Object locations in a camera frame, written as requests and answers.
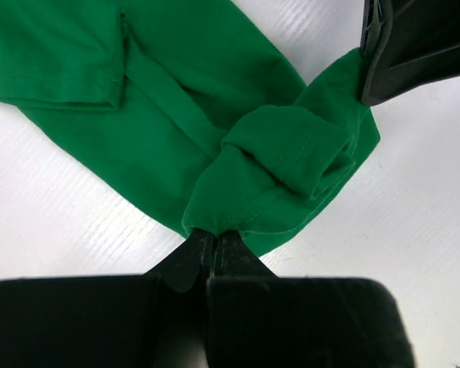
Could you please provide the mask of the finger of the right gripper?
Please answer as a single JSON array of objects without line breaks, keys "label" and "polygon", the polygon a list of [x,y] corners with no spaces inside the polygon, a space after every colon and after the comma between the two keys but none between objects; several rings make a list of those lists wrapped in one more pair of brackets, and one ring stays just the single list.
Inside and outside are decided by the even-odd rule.
[{"label": "finger of the right gripper", "polygon": [[460,0],[369,0],[358,97],[375,106],[460,76]]}]

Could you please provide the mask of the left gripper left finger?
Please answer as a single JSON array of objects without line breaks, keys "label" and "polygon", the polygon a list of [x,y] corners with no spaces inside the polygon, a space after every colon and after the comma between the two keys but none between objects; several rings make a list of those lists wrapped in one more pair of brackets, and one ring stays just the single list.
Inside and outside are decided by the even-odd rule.
[{"label": "left gripper left finger", "polygon": [[0,367],[204,367],[194,231],[145,274],[0,281]]}]

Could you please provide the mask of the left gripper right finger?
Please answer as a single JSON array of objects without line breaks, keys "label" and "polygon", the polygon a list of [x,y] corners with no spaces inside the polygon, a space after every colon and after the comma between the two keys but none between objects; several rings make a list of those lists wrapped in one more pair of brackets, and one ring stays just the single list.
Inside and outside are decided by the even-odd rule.
[{"label": "left gripper right finger", "polygon": [[211,367],[413,367],[396,300],[367,278],[280,278],[237,232],[206,287]]}]

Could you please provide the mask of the green t shirt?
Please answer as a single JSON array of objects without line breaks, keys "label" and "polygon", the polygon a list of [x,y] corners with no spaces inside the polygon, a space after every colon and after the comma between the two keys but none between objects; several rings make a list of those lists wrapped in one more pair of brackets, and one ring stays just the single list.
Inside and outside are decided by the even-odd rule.
[{"label": "green t shirt", "polygon": [[230,1],[0,1],[0,102],[166,227],[259,256],[378,144],[361,64],[306,84]]}]

